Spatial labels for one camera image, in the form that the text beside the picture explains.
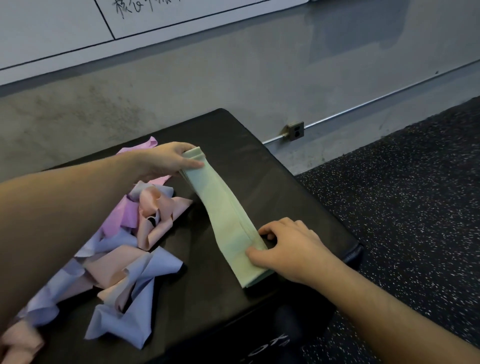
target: person's left arm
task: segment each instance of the person's left arm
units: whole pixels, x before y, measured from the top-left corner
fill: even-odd
[[[139,180],[200,168],[168,143],[0,183],[0,331]]]

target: folded green cloth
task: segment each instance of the folded green cloth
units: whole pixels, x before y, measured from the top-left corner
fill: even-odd
[[[198,170],[182,170],[180,173],[204,203],[216,243],[240,285],[249,287],[269,276],[272,271],[254,266],[245,255],[249,246],[260,250],[267,247],[233,192],[210,166],[200,147],[183,153],[183,156],[205,164]]]

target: electrical outlet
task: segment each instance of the electrical outlet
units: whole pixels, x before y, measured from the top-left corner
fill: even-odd
[[[295,124],[287,125],[285,128],[286,128],[286,133],[284,134],[284,136],[289,141],[302,138],[305,134],[303,121]]]

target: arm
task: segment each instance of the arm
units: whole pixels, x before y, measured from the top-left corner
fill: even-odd
[[[181,157],[192,148],[169,143],[0,183],[0,331],[98,230],[134,183],[201,167]]]
[[[480,350],[418,314],[336,258],[301,221],[260,228],[277,245],[249,248],[252,263],[323,294],[386,363],[480,363]]]

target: person's left hand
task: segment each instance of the person's left hand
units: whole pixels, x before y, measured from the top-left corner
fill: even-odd
[[[146,162],[147,175],[143,180],[178,175],[179,170],[198,169],[204,166],[202,162],[182,157],[182,153],[195,148],[189,143],[172,142],[161,144],[151,149],[135,151]]]

